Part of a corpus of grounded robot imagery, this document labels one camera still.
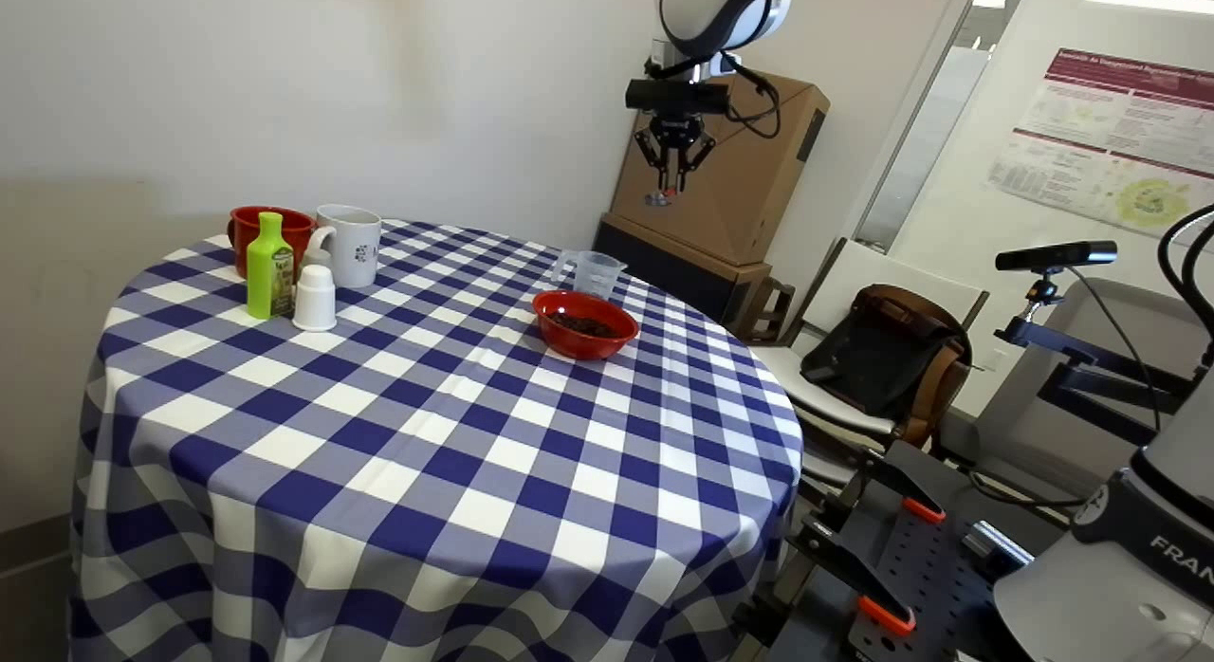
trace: measuring cup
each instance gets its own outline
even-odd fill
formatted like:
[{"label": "measuring cup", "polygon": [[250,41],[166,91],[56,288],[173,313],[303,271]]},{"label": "measuring cup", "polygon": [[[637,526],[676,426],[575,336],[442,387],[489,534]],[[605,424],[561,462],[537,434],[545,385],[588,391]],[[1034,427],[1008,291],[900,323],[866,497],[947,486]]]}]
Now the measuring cup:
[{"label": "measuring cup", "polygon": [[573,289],[601,299],[611,296],[612,290],[615,289],[615,278],[625,267],[625,264],[597,251],[563,251],[557,258],[556,266],[552,267],[554,283],[561,281],[565,265],[571,260],[575,266]]}]

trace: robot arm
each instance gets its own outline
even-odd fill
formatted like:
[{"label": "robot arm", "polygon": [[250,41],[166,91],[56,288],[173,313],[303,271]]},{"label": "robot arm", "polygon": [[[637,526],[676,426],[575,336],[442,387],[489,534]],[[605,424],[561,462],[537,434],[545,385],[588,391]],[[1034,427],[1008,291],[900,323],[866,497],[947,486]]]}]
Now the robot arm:
[{"label": "robot arm", "polygon": [[[725,114],[751,131],[755,131],[751,121],[776,114],[778,129],[776,87],[745,69],[727,50],[775,32],[788,15],[790,4],[792,0],[658,0],[658,15],[669,43],[656,53],[659,62],[652,58],[646,62],[648,79],[629,84],[624,101],[630,109],[653,117],[648,128],[637,131],[634,140],[645,160],[658,170],[658,189],[665,196],[682,191],[687,174],[716,146],[716,141],[704,134],[703,114]],[[730,104],[728,86],[703,81],[710,75],[733,72],[745,75],[771,98],[770,111],[742,117]],[[697,143],[698,149],[691,153]],[[670,187],[669,175],[671,152],[677,157],[675,189]]]}]

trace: green bottle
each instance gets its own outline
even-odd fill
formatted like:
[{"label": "green bottle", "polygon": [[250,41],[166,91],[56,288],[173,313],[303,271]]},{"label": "green bottle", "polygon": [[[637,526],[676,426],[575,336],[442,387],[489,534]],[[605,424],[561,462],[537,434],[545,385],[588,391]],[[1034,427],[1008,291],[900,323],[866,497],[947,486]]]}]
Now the green bottle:
[{"label": "green bottle", "polygon": [[262,211],[261,231],[249,243],[249,316],[268,318],[291,312],[291,284],[295,282],[295,253],[283,239],[283,215]]}]

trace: tablecloth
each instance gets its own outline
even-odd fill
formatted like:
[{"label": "tablecloth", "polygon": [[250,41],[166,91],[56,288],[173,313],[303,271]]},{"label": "tablecloth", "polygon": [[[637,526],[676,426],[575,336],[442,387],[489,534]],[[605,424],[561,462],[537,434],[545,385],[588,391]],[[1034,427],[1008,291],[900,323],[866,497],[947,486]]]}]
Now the tablecloth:
[{"label": "tablecloth", "polygon": [[81,418],[74,660],[724,657],[800,468],[775,379],[628,276],[636,340],[546,350],[555,249],[381,244],[330,333],[249,317],[223,237],[121,293]]}]

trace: bottle label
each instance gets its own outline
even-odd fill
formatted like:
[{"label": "bottle label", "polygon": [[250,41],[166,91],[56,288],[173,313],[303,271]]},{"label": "bottle label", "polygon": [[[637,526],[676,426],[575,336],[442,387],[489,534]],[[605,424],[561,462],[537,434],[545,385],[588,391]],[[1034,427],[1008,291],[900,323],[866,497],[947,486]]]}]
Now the bottle label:
[{"label": "bottle label", "polygon": [[295,255],[282,248],[272,258],[274,277],[270,287],[270,315],[287,316],[291,312],[291,287],[295,284]]}]

